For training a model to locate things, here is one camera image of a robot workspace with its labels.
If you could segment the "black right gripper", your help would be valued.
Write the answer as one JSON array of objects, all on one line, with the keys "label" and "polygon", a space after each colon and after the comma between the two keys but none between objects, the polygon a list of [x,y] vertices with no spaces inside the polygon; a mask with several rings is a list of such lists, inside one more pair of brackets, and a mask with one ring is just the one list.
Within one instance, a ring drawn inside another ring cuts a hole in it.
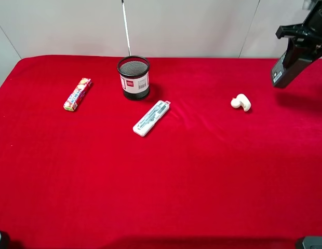
[{"label": "black right gripper", "polygon": [[322,1],[304,1],[309,9],[305,20],[299,24],[281,25],[275,35],[304,47],[322,47]]}]

